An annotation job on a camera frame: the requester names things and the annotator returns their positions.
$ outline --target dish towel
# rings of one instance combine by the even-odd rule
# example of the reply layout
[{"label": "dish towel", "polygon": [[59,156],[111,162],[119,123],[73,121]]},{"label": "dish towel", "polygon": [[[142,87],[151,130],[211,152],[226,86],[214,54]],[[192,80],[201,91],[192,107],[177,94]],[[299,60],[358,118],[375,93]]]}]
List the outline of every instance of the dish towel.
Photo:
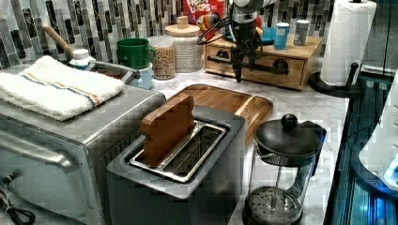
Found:
[{"label": "dish towel", "polygon": [[0,73],[0,98],[59,121],[99,106],[122,87],[120,80],[67,67],[50,56],[18,75]]}]

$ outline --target white container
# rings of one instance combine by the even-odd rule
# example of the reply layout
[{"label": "white container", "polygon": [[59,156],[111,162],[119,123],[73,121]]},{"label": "white container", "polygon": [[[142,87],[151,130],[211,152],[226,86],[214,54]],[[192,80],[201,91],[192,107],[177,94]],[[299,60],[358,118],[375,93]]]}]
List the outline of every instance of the white container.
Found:
[{"label": "white container", "polygon": [[134,79],[130,83],[132,86],[141,87],[144,89],[151,89],[152,88],[152,78],[153,78],[153,69],[152,64],[149,63],[149,66],[146,68],[139,69],[141,78],[139,80]]},{"label": "white container", "polygon": [[200,70],[203,67],[203,45],[197,45],[196,41],[202,32],[195,25],[188,24],[185,17],[178,17],[177,24],[165,28],[167,35],[176,38],[176,72],[189,73]]},{"label": "white container", "polygon": [[78,68],[78,69],[81,69],[81,70],[85,70],[88,67],[89,62],[92,61],[92,60],[96,60],[96,59],[91,57],[88,54],[88,50],[79,49],[79,50],[73,51],[73,59],[70,60],[69,64],[73,68]]}]

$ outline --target small jar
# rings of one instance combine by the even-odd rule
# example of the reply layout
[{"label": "small jar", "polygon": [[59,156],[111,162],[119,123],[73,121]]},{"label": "small jar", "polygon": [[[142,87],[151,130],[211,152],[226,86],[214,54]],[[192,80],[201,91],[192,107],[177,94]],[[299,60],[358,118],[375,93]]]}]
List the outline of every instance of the small jar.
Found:
[{"label": "small jar", "polygon": [[176,72],[190,73],[203,67],[203,45],[196,41],[202,34],[200,28],[188,24],[187,17],[178,17],[177,24],[165,28],[165,33],[176,39]]},{"label": "small jar", "polygon": [[73,51],[73,59],[69,61],[69,64],[73,68],[85,70],[92,60],[96,59],[88,55],[88,50],[79,49]]},{"label": "small jar", "polygon": [[170,36],[154,36],[148,40],[156,51],[156,57],[152,60],[153,78],[173,79],[176,76],[175,39]]}]

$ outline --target french press lid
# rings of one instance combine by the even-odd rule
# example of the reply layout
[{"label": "french press lid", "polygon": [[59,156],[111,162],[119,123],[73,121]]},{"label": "french press lid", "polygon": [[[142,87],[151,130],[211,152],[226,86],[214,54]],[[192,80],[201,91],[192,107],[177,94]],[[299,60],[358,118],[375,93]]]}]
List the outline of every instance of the french press lid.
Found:
[{"label": "french press lid", "polygon": [[322,148],[326,131],[311,121],[299,123],[294,114],[261,124],[254,138],[260,153],[286,158],[310,158]]}]

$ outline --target kitchen counter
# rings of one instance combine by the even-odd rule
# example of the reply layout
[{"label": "kitchen counter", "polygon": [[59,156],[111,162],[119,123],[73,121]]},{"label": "kitchen counter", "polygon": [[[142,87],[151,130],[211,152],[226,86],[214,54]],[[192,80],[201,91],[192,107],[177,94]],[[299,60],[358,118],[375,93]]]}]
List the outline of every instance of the kitchen counter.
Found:
[{"label": "kitchen counter", "polygon": [[[6,69],[5,71],[17,73],[23,66]],[[281,119],[286,113],[293,113],[301,122],[311,120],[325,128],[328,132],[322,153],[319,159],[316,175],[311,179],[305,198],[303,218],[300,224],[322,224],[328,204],[333,172],[338,156],[340,141],[343,132],[344,120],[348,106],[348,99],[329,97],[315,92],[308,85],[302,91],[291,91],[275,86],[256,82],[243,81],[237,83],[235,79],[221,77],[205,73],[203,70],[190,74],[177,74],[168,81],[153,81],[152,90],[160,91],[167,98],[181,91],[185,87],[203,83],[237,92],[249,93],[254,96],[267,98],[273,102],[273,112],[268,120]],[[241,201],[237,205],[228,225],[239,225],[241,222],[241,209],[244,197],[248,193],[248,175],[250,173],[251,155],[253,144],[249,144],[245,157],[244,191]],[[15,200],[18,207],[28,204],[21,200]],[[59,218],[45,210],[33,208],[38,213],[36,224],[77,224],[74,220]],[[12,225],[12,221],[0,210],[0,224]]]}]

